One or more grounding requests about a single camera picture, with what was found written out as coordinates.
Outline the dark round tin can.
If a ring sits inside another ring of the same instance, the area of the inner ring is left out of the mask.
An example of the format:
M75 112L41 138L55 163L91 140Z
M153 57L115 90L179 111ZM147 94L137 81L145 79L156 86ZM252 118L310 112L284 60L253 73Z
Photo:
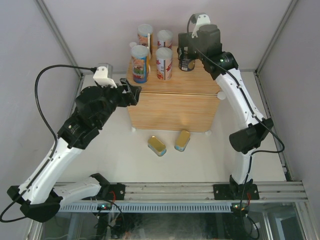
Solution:
M193 71L195 68L196 60L190 58L188 55L188 51L184 48L177 49L178 54L178 68L184 72Z

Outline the white lid can red label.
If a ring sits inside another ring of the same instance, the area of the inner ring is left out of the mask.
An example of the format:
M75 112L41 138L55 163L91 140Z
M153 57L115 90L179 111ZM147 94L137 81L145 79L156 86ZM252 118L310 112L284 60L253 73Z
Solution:
M157 33L157 48L169 48L173 45L173 33L170 30L160 30Z

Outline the white lid can colourful label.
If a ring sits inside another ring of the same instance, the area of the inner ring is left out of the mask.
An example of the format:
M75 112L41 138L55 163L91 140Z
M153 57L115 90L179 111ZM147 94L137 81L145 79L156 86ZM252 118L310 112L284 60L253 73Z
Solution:
M144 45L135 45L131 48L132 77L138 84L148 81L150 73L149 49Z

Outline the tall can with spoon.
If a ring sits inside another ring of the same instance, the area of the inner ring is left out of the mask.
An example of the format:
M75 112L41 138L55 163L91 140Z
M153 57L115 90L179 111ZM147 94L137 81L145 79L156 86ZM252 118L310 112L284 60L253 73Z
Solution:
M153 56L153 27L143 23L137 28L138 44L148 48L150 57Z

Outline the wooden cube shelf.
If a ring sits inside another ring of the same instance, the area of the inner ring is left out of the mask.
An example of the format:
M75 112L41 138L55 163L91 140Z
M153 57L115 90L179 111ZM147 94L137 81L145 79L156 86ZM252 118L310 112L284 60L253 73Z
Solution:
M136 129L206 132L213 123L220 100L220 87L207 73L200 60L192 71L179 69L177 47L172 47L170 80L157 77L156 59L150 61L151 73L140 86L138 104L128 107Z

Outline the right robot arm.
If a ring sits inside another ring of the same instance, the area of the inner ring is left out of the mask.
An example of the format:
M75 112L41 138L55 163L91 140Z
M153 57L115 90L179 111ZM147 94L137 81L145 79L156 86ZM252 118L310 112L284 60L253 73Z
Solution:
M250 194L258 199L258 188L250 174L252 157L273 127L273 120L265 118L255 106L235 57L222 49L218 27L205 24L196 33L196 37L190 32L178 34L178 58L202 62L204 70L229 101L239 127L229 135L229 142L236 152L235 168L228 184L213 186L214 197L217 200L240 200Z

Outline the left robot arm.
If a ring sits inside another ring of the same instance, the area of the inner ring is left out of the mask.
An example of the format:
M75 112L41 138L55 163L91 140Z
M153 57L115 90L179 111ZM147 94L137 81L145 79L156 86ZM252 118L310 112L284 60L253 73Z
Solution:
M126 78L115 86L88 86L75 99L75 110L57 133L52 149L32 175L21 185L12 185L7 194L20 205L24 218L44 223L62 206L85 198L104 200L110 193L110 182L100 173L68 185L55 187L67 166L99 135L118 107L135 106L141 86Z

